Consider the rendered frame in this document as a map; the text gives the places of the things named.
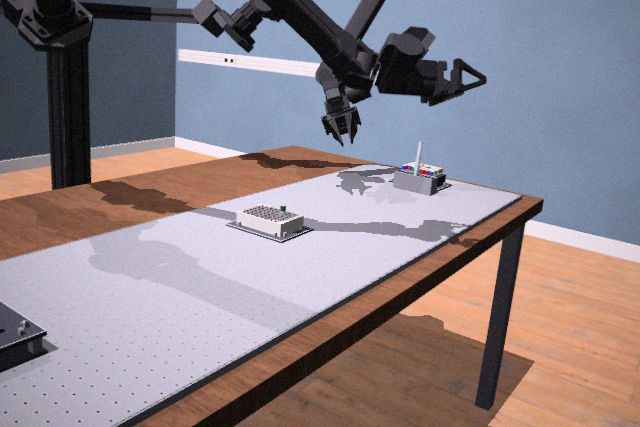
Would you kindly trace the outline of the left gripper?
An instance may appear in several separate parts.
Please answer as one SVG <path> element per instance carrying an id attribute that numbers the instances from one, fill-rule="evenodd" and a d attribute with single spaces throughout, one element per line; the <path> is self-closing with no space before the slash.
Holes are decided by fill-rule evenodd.
<path id="1" fill-rule="evenodd" d="M 348 133 L 351 144 L 353 144 L 353 139 L 358 130 L 357 125 L 361 126 L 361 120 L 360 120 L 356 106 L 321 116 L 321 120 L 324 125 L 326 134 L 329 135 L 329 133 L 332 133 L 334 139 L 340 142 L 340 144 L 342 142 L 341 144 L 342 147 L 344 147 L 344 145 L 339 135 Z M 351 137 L 351 123 L 352 123 L 352 137 Z M 334 131 L 332 128 L 334 129 Z M 336 134 L 338 134 L 338 136 Z"/>

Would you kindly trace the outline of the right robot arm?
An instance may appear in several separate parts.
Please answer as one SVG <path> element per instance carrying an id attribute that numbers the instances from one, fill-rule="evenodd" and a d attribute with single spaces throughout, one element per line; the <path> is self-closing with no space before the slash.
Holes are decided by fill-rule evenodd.
<path id="1" fill-rule="evenodd" d="M 405 95 L 412 72 L 413 77 L 437 79 L 437 61 L 422 59 L 436 38 L 427 28 L 410 26 L 403 34 L 390 33 L 380 53 L 377 53 L 337 25 L 312 0 L 263 1 L 320 55 L 332 69 L 332 74 L 349 88 L 370 93 L 377 75 L 374 85 L 379 93 Z M 89 22 L 88 14 L 73 0 L 35 0 L 33 10 L 21 18 L 22 23 L 43 43 Z"/>

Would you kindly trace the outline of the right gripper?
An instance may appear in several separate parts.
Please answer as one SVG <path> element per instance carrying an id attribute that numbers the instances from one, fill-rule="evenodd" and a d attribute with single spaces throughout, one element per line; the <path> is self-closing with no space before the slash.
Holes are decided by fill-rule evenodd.
<path id="1" fill-rule="evenodd" d="M 410 74 L 409 87 L 405 95 L 420 96 L 421 103 L 427 103 L 428 101 L 429 106 L 434 106 L 452 98 L 461 96 L 464 94 L 464 91 L 487 83 L 485 75 L 473 69 L 460 58 L 453 60 L 453 70 L 450 71 L 451 81 L 444 79 L 444 71 L 446 70 L 447 62 L 438 61 L 437 79 L 413 77 L 412 72 Z M 462 84 L 462 70 L 479 78 L 479 81 L 467 85 Z"/>

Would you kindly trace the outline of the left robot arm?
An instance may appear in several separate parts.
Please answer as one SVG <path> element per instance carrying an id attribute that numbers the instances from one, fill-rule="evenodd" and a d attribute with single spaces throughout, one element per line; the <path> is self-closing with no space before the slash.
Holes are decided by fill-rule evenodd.
<path id="1" fill-rule="evenodd" d="M 351 33 L 356 40 L 362 40 L 384 2 L 385 0 L 361 0 L 344 30 Z M 263 18 L 268 18 L 276 22 L 280 22 L 280 20 L 282 20 L 282 18 L 272 11 L 263 0 L 250 0 L 240 9 L 237 8 L 231 15 L 229 15 L 225 10 L 222 10 L 220 14 L 230 27 L 251 45 L 253 45 L 255 41 L 250 37 L 250 35 L 257 29 L 255 27 L 264 20 Z M 266 14 L 266 16 L 264 14 Z M 355 104 L 371 97 L 371 93 L 369 94 L 368 92 L 345 86 L 334 74 L 332 74 L 332 69 L 323 61 L 315 73 L 315 78 L 316 81 L 322 85 L 326 95 L 326 101 L 324 102 L 326 114 L 350 108 L 349 103 L 347 102 L 348 100 L 349 102 L 352 102 L 352 104 Z M 341 97 L 339 95 L 341 95 Z"/>

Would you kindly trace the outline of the white tube carrier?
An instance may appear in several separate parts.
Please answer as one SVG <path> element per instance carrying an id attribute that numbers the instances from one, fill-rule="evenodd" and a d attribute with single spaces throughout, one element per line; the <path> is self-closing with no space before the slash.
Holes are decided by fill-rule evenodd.
<path id="1" fill-rule="evenodd" d="M 304 216 L 286 211 L 280 214 L 280 209 L 258 204 L 249 208 L 237 211 L 237 220 L 241 225 L 259 230 L 273 235 L 277 232 L 278 237 L 283 236 L 283 232 L 290 234 L 300 230 L 303 226 Z"/>

